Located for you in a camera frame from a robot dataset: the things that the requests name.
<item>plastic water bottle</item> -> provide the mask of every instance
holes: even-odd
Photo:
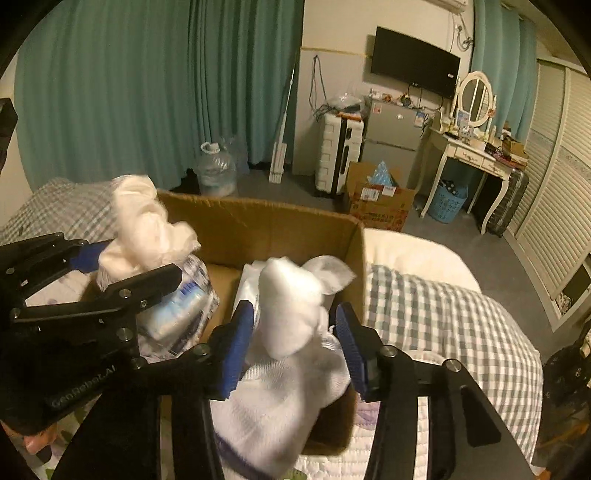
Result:
[[[217,143],[201,145],[197,178],[201,195],[226,197],[236,193],[236,162]]]

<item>wall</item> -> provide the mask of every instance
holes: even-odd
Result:
[[[539,38],[537,39],[535,53],[538,57],[552,56],[548,47],[546,47],[546,45],[544,45],[544,43]]]
[[[14,76],[17,71],[17,59],[18,53],[14,56],[0,79],[0,98],[10,97],[13,104]],[[18,151],[17,131],[15,130],[8,146],[6,164],[0,173],[0,227],[8,221],[30,196],[31,187],[22,169],[21,155]]]
[[[463,13],[469,35],[473,34],[473,5]],[[309,105],[311,66],[317,54],[322,64],[326,95],[330,99],[343,92],[357,95],[374,87],[399,96],[408,85],[369,73],[377,26],[420,38],[449,50],[459,17],[424,0],[306,0],[295,118],[293,172],[312,175],[317,161],[319,126]],[[469,71],[472,49],[461,52],[453,43],[452,53],[460,57],[461,76]],[[318,85],[318,105],[324,101]],[[418,102],[419,89],[410,94]],[[423,91],[422,105],[438,108],[441,97]]]

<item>sliding closet door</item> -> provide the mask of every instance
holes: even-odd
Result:
[[[554,151],[562,116],[564,77],[564,67],[546,62],[538,63],[538,93],[530,134],[525,145],[530,156],[525,169],[530,182],[508,226],[513,235],[517,234],[534,203]]]
[[[559,146],[518,242],[550,298],[572,278],[591,247],[591,80],[569,72]]]

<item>drawer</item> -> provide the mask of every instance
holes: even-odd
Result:
[[[456,149],[456,158],[461,158],[463,161],[474,165],[475,167],[482,166],[482,160],[484,160],[484,158],[480,155],[477,155],[469,150],[464,150],[460,147]]]
[[[496,176],[504,176],[505,169],[501,167],[496,161],[488,160],[488,158],[482,159],[482,169],[488,173],[492,173]]]

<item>television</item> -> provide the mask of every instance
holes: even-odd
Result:
[[[378,27],[371,73],[453,98],[460,57],[414,37]]]

